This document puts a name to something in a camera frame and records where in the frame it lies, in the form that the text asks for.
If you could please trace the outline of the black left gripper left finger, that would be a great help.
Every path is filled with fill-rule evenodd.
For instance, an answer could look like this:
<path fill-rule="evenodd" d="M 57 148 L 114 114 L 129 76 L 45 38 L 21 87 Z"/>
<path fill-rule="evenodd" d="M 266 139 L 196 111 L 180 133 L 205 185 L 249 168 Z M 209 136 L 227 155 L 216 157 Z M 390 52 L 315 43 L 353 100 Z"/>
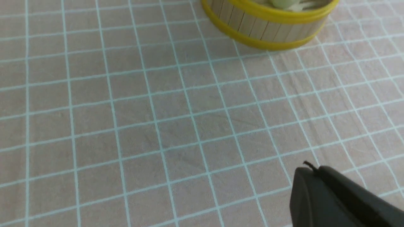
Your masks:
<path fill-rule="evenodd" d="M 289 210 L 293 227 L 365 227 L 357 211 L 360 209 L 358 189 L 364 188 L 329 166 L 305 167 L 294 172 Z"/>

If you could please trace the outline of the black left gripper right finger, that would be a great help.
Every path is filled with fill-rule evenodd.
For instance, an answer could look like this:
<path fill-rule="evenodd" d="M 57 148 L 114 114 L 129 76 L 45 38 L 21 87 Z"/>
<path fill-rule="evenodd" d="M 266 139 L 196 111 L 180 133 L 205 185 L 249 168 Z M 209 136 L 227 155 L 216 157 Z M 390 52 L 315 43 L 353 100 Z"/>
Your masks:
<path fill-rule="evenodd" d="M 333 168 L 320 166 L 317 175 L 365 227 L 403 226 L 403 210 L 369 192 Z"/>

